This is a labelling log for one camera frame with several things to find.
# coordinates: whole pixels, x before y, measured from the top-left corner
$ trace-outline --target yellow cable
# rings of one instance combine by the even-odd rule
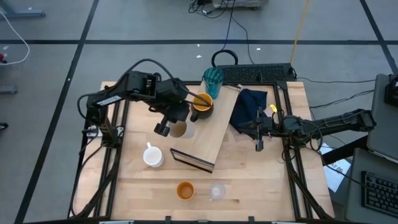
[[[296,38],[294,39],[294,46],[293,46],[292,56],[290,56],[290,64],[291,65],[293,65],[293,58],[294,58],[294,52],[296,51],[297,40],[300,37],[301,28],[303,27],[304,18],[305,18],[305,15],[307,13],[307,9],[308,9],[308,5],[309,4],[310,4],[310,0],[307,0],[305,2],[305,8],[304,8],[303,16],[301,17],[300,25],[298,26],[298,30],[297,30],[297,33],[296,33]]]

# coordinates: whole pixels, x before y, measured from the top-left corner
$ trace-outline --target white paper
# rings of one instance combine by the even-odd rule
[[[322,154],[325,154],[327,152],[330,152],[332,149],[329,148],[329,146],[326,143],[322,144],[322,147],[320,149],[320,152]],[[345,159],[339,160],[335,163],[329,164],[328,166],[344,173],[347,174],[347,171],[351,164],[347,162]],[[341,182],[344,179],[344,176],[337,173],[336,171],[329,169],[327,166],[323,167],[323,170],[325,171],[325,176],[326,176],[326,182],[328,184],[328,187],[330,190],[332,190],[334,193],[337,191],[338,187],[340,186]]]

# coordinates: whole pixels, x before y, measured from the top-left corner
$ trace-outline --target yellow mug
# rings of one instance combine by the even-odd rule
[[[211,116],[214,110],[214,102],[211,96],[207,93],[198,93],[198,96],[201,96],[203,99],[205,99],[207,102],[209,102],[210,106],[202,106],[202,105],[191,105],[191,122],[195,122],[198,119],[206,119]],[[195,97],[193,99],[194,103],[205,103],[201,99]]]
[[[193,184],[188,181],[183,181],[177,185],[177,196],[181,200],[190,200],[195,194]]]

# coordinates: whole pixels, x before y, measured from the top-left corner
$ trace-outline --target orange cup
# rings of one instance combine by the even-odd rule
[[[183,181],[177,185],[177,196],[181,200],[190,200],[195,194],[193,184],[188,181]]]

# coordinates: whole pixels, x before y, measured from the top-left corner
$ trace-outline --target white mug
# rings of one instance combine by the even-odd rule
[[[147,143],[148,148],[144,151],[144,162],[151,167],[160,167],[163,164],[164,156],[158,147],[151,146]]]
[[[169,122],[170,136],[173,138],[192,138],[195,133],[195,125],[189,119],[186,121]]]

